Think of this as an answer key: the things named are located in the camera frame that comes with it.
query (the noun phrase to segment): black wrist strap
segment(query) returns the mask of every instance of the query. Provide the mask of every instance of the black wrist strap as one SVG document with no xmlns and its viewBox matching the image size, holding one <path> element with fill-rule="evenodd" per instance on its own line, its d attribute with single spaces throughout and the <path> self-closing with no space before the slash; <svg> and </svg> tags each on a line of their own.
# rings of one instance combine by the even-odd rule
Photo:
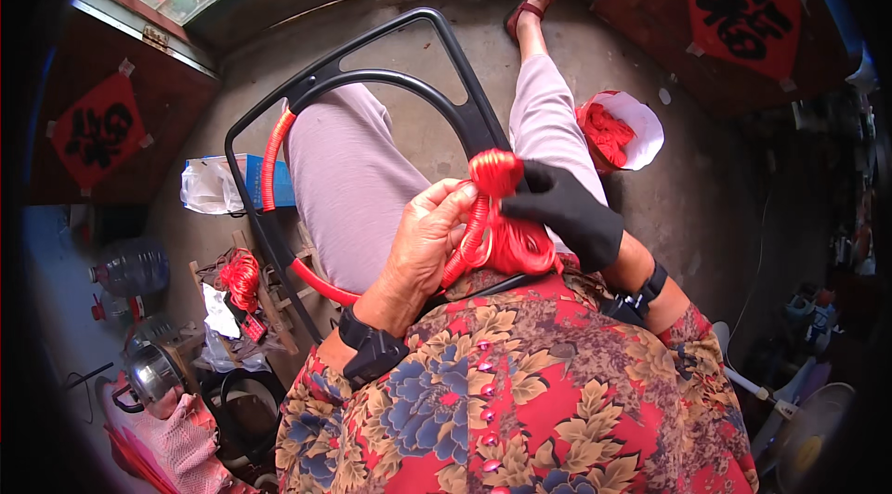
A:
<svg viewBox="0 0 892 494">
<path fill-rule="evenodd" d="M 650 311 L 650 302 L 663 292 L 666 277 L 669 275 L 663 265 L 654 260 L 654 273 L 641 285 L 638 292 L 620 292 L 612 302 L 605 303 L 608 304 L 607 309 L 601 310 L 601 314 L 647 329 L 644 318 Z"/>
<path fill-rule="evenodd" d="M 345 345 L 357 351 L 343 367 L 343 376 L 354 391 L 387 374 L 408 355 L 404 340 L 359 321 L 351 306 L 341 309 L 338 333 Z"/>
</svg>

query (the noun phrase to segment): red device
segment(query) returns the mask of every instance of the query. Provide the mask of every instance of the red device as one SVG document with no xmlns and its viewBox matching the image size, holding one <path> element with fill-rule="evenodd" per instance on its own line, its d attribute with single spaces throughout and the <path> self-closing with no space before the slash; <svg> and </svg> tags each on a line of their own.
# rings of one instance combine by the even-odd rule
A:
<svg viewBox="0 0 892 494">
<path fill-rule="evenodd" d="M 236 321 L 238 322 L 239 327 L 242 328 L 242 331 L 245 335 L 251 338 L 251 341 L 260 344 L 263 336 L 267 334 L 267 326 L 263 324 L 259 319 L 254 317 L 250 312 L 246 312 L 241 310 L 239 307 L 232 303 L 231 293 L 227 292 L 226 297 L 223 299 L 226 302 L 229 311 L 232 312 L 232 315 L 236 317 Z"/>
</svg>

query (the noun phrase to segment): woman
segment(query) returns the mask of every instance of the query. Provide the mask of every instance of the woman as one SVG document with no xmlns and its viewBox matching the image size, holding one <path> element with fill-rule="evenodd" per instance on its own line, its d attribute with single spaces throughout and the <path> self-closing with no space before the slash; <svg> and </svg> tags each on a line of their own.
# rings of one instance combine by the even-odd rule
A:
<svg viewBox="0 0 892 494">
<path fill-rule="evenodd" d="M 525 0 L 506 23 L 522 62 L 510 139 L 538 193 L 504 198 L 502 211 L 546 224 L 576 254 L 562 275 L 470 298 L 505 279 L 476 271 L 414 323 L 476 188 L 430 185 L 363 86 L 298 116 L 286 158 L 328 276 L 363 291 L 356 320 L 409 353 L 355 391 L 343 373 L 357 351 L 339 331 L 309 354 L 283 403 L 282 491 L 756 489 L 711 325 L 607 207 L 542 37 L 552 1 Z M 599 313 L 607 291 L 655 282 L 644 327 Z"/>
</svg>

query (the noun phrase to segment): woman's left hand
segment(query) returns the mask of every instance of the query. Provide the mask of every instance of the woman's left hand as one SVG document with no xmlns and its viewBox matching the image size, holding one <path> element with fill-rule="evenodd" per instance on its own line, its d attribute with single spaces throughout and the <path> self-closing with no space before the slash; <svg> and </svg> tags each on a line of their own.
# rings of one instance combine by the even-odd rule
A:
<svg viewBox="0 0 892 494">
<path fill-rule="evenodd" d="M 353 312 L 372 327 L 400 337 L 442 280 L 446 257 L 464 234 L 477 187 L 446 178 L 412 198 L 402 211 L 390 255 Z"/>
<path fill-rule="evenodd" d="M 477 187 L 455 178 L 443 179 L 412 198 L 402 210 L 382 277 L 427 299 L 440 286 L 446 256 L 464 234 L 456 227 L 466 221 L 476 199 Z"/>
</svg>

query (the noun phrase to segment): red thread bundle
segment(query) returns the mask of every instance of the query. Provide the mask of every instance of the red thread bundle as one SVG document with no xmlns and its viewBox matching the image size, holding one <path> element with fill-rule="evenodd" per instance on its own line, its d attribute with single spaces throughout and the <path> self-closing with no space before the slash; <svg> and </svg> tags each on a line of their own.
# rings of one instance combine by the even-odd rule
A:
<svg viewBox="0 0 892 494">
<path fill-rule="evenodd" d="M 510 151 L 489 150 L 474 156 L 467 166 L 479 193 L 468 213 L 465 235 L 446 262 L 440 285 L 449 287 L 465 272 L 482 265 L 505 275 L 541 274 L 552 266 L 562 271 L 545 227 L 509 219 L 498 211 L 498 201 L 514 195 L 524 176 L 524 163 Z"/>
<path fill-rule="evenodd" d="M 220 268 L 219 280 L 229 289 L 233 304 L 253 313 L 257 311 L 260 273 L 261 268 L 251 251 L 236 248 L 229 257 L 229 263 Z"/>
<path fill-rule="evenodd" d="M 597 148 L 604 157 L 616 166 L 624 166 L 627 161 L 623 148 L 635 137 L 635 131 L 621 120 L 614 119 L 604 106 L 587 100 L 576 108 L 576 124 L 583 130 L 589 150 Z"/>
</svg>

